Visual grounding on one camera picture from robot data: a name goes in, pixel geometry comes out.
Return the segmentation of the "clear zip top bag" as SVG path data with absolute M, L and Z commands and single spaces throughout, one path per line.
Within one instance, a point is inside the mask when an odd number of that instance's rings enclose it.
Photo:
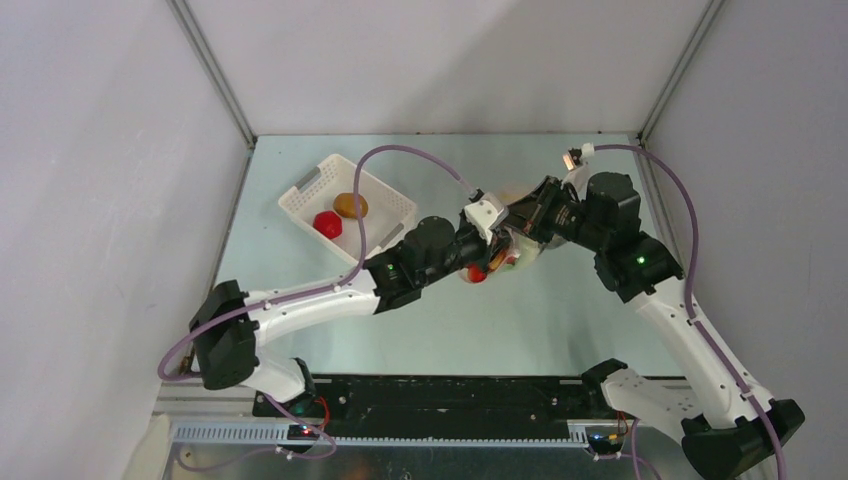
M 544 251 L 554 250 L 565 244 L 566 240 L 559 236 L 554 236 L 548 243 L 538 243 L 517 233 L 511 233 L 509 245 L 503 247 L 483 270 L 487 273 L 487 278 L 499 273 L 520 270 L 528 267 Z M 469 283 L 466 269 L 461 270 L 458 276 Z

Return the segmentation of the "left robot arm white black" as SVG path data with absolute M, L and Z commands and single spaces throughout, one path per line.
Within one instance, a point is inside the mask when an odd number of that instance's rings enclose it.
M 274 340 L 330 320 L 371 316 L 420 299 L 424 288 L 490 259 L 496 221 L 460 218 L 460 226 L 427 217 L 390 249 L 366 260 L 351 278 L 274 298 L 270 291 L 244 292 L 235 280 L 213 288 L 190 321 L 203 386 L 223 390 L 238 385 L 270 395 L 292 416 L 304 416 L 316 403 L 305 362 L 270 359 Z

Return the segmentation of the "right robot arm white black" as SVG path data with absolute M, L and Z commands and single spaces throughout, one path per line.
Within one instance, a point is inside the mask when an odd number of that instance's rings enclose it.
M 583 374 L 585 411 L 627 413 L 678 443 L 705 479 L 733 479 L 778 450 L 804 414 L 777 400 L 742 366 L 689 297 L 681 266 L 641 228 L 639 193 L 629 176 L 593 175 L 584 196 L 547 177 L 510 203 L 504 225 L 540 244 L 562 239 L 592 252 L 602 284 L 654 329 L 689 386 L 680 394 L 609 359 Z

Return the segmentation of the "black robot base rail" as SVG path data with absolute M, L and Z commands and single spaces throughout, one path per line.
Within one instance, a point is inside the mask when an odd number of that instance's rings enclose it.
M 578 377 L 321 374 L 285 411 L 342 436 L 448 439 L 567 438 L 576 420 L 611 420 L 601 382 L 625 363 Z

